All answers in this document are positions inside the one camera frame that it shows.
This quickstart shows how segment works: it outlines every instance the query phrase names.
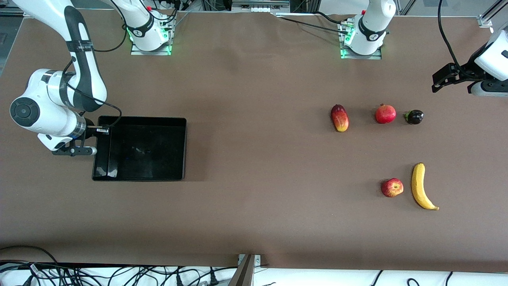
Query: banana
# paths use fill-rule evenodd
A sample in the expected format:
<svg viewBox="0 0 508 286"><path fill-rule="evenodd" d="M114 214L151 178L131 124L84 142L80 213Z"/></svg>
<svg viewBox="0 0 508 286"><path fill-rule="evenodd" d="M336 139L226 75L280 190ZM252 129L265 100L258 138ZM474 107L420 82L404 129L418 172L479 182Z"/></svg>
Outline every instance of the banana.
<svg viewBox="0 0 508 286"><path fill-rule="evenodd" d="M425 194L425 189L423 188L423 177L425 176L425 165L423 163L418 163L413 169L413 175L411 178L411 191L413 192L413 196L415 197L416 202L422 206L422 208L427 210L439 210L439 207L436 207Z"/></svg>

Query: black plastic bin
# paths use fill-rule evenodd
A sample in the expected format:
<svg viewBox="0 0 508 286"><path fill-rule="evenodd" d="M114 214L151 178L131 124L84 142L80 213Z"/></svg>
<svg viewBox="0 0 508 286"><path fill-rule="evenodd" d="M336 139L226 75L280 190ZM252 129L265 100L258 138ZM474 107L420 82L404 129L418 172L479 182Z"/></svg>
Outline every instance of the black plastic bin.
<svg viewBox="0 0 508 286"><path fill-rule="evenodd" d="M116 116L99 117L99 126ZM94 181L178 181L185 170L187 120L122 117L97 137Z"/></svg>

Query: apple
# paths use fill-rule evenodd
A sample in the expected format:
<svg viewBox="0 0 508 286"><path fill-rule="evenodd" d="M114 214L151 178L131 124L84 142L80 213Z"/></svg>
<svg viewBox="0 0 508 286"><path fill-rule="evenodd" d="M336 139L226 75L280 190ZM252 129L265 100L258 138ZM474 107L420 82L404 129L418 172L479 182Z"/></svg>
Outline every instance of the apple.
<svg viewBox="0 0 508 286"><path fill-rule="evenodd" d="M391 178L381 185L381 192L387 197L395 197L402 194L404 186L399 179Z"/></svg>

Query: connector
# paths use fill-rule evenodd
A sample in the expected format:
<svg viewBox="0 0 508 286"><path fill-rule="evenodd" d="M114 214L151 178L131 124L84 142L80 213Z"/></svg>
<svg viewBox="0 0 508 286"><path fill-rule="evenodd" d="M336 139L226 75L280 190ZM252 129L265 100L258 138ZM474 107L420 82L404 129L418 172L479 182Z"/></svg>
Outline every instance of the connector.
<svg viewBox="0 0 508 286"><path fill-rule="evenodd" d="M215 271L213 271L213 268L210 267L210 286L218 285L219 281L217 281L217 278L215 277Z"/></svg>
<svg viewBox="0 0 508 286"><path fill-rule="evenodd" d="M176 273L176 286L183 286L182 278L180 278L180 273Z"/></svg>

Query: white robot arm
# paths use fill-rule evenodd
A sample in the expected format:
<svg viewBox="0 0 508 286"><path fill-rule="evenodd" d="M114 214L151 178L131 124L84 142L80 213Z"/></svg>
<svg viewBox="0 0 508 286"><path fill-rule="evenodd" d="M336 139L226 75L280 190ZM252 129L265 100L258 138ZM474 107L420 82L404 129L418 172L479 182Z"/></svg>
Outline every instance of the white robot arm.
<svg viewBox="0 0 508 286"><path fill-rule="evenodd" d="M63 37L76 70L75 74L50 69L35 71L25 92L11 104L12 119L19 126L39 133L41 142L55 151L85 131L85 118L70 108L97 110L106 101L106 87L97 67L86 23L70 0L14 2Z"/></svg>
<svg viewBox="0 0 508 286"><path fill-rule="evenodd" d="M393 0L369 0L365 13L353 18L355 30L345 44L355 53L373 54L382 46L386 28L396 11Z"/></svg>
<svg viewBox="0 0 508 286"><path fill-rule="evenodd" d="M154 50L167 41L163 28L168 23L164 21L169 18L167 15L157 11L149 13L136 0L102 1L112 4L125 18L126 28L139 49ZM38 133L39 140L55 153L68 142L86 139L86 128L93 123L71 109L97 110L106 101L106 87L85 20L70 0L14 0L14 3L63 37L76 71L65 74L50 69L35 71L25 92L10 107L14 122ZM93 155L95 148L87 147L86 153Z"/></svg>
<svg viewBox="0 0 508 286"><path fill-rule="evenodd" d="M111 5L123 18L132 41L140 50L153 51L166 43L167 28L174 18L155 10L148 12L139 0L101 0Z"/></svg>
<svg viewBox="0 0 508 286"><path fill-rule="evenodd" d="M508 22L478 49L464 65L449 63L432 75L432 92L442 87L473 81L467 87L477 96L508 96Z"/></svg>

